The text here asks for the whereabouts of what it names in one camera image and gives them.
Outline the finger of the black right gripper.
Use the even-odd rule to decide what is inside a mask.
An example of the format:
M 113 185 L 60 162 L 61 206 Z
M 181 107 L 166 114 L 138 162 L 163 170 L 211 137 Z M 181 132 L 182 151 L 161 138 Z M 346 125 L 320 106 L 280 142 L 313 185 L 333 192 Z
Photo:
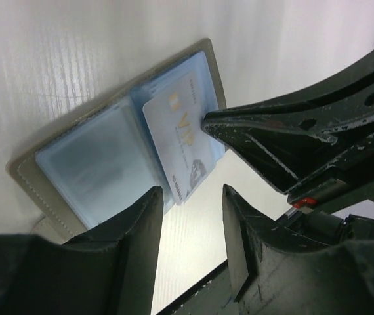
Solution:
M 374 50 L 344 70 L 283 96 L 208 113 L 203 130 L 256 128 L 291 134 L 335 133 L 374 121 Z

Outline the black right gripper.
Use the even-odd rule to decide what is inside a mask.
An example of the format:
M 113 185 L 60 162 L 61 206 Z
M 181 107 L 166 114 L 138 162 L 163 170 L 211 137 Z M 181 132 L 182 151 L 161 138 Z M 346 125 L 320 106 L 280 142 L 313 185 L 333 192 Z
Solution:
M 291 205 L 334 213 L 374 203 L 374 121 L 311 135 L 224 128 L 214 138 L 288 195 Z

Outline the grey card holder wallet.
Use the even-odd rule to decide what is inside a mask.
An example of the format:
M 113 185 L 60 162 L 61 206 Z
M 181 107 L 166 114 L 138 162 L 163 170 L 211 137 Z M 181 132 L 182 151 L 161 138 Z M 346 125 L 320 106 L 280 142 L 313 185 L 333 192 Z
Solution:
M 72 238 L 124 211 L 153 186 L 163 189 L 165 211 L 177 205 L 142 109 L 188 72 L 197 75 L 203 118 L 223 109 L 226 100 L 215 52 L 211 40 L 204 38 L 9 163 L 10 176 L 54 230 Z M 216 166 L 226 149 L 208 137 Z

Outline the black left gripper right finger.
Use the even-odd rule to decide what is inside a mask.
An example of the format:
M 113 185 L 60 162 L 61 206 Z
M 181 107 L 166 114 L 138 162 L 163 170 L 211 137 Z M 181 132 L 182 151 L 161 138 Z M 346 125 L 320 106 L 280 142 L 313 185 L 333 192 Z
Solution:
M 232 295 L 241 314 L 374 314 L 374 240 L 327 245 L 257 211 L 224 185 Z

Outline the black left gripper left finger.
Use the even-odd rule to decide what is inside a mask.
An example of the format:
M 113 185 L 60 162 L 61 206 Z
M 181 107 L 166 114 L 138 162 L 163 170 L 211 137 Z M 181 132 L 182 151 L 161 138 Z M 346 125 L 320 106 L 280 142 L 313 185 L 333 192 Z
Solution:
M 149 314 L 163 191 L 65 243 L 0 234 L 0 314 Z

